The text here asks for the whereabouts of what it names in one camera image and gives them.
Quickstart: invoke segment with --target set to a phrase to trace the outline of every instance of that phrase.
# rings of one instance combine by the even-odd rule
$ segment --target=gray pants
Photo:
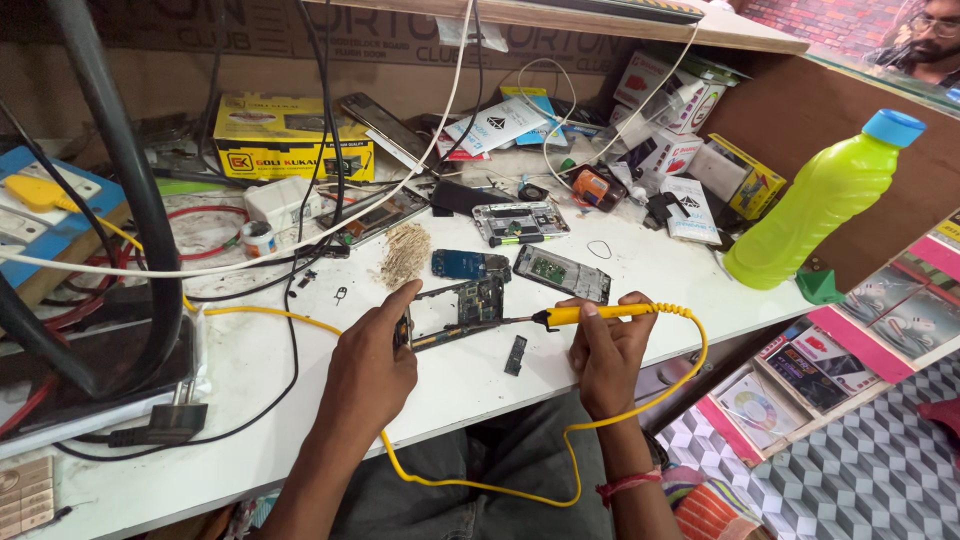
[[[589,420],[575,391],[402,448],[396,457],[408,474],[425,479],[471,479],[569,501],[576,484],[561,433]],[[606,481],[596,432],[574,431],[569,439],[583,485],[580,501],[569,508],[460,485],[406,482],[380,455],[353,474],[330,538],[612,539],[611,515],[594,491]]]

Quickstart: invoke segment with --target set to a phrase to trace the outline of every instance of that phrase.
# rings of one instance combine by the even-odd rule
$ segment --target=yellow-green plastic bottle
[[[782,283],[828,234],[880,198],[900,149],[925,129],[902,112],[874,114],[863,133],[822,150],[800,169],[780,203],[733,244],[724,266],[754,289]]]

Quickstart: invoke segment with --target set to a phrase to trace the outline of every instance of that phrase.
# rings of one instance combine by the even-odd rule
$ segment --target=water bottle
[[[593,136],[590,142],[596,152],[600,152],[617,134],[620,134],[620,138],[600,156],[600,160],[604,163],[613,163],[654,133],[676,122],[686,104],[703,87],[704,82],[698,80],[691,85],[681,86],[672,94],[667,93],[663,88],[657,90],[640,113],[629,123],[632,112],[626,118]]]
[[[754,289],[779,285],[828,234],[880,198],[900,149],[925,129],[902,112],[874,114],[863,133],[822,150],[800,169],[780,203],[733,244],[724,266]]]

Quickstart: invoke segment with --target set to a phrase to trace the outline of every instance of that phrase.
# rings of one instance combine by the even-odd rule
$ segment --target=blue bottle cap
[[[926,124],[913,116],[881,109],[863,126],[863,133],[903,148],[910,146],[925,129]]]

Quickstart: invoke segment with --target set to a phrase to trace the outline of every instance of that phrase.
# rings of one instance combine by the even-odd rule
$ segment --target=geometric patterned floor
[[[671,460],[725,479],[782,540],[960,540],[960,472],[916,405],[957,397],[948,356],[748,469],[693,407],[657,438]]]

